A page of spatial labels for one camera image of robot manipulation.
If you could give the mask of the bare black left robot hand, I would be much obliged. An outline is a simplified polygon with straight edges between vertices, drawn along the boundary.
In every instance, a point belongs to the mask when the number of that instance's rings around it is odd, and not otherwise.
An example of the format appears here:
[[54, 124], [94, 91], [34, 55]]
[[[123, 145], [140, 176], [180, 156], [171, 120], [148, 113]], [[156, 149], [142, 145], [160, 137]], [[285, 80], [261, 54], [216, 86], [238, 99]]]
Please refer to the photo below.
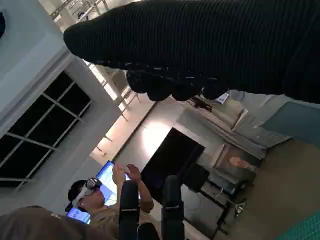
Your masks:
[[[138, 185], [132, 180], [125, 181], [119, 202], [119, 239], [158, 240], [160, 237], [152, 223], [139, 224], [140, 206], [138, 195]], [[177, 176], [170, 175], [166, 178], [162, 200], [162, 239], [184, 240], [184, 202], [182, 201], [181, 185]]]

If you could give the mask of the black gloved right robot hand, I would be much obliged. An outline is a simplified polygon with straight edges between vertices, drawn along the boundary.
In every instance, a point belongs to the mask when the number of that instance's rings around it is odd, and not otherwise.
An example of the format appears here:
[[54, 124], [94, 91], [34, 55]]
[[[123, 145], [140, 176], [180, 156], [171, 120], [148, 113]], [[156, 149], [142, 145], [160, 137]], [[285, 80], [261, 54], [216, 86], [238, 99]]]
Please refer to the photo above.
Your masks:
[[76, 23], [70, 52], [152, 101], [230, 90], [320, 101], [317, 0], [142, 0]]

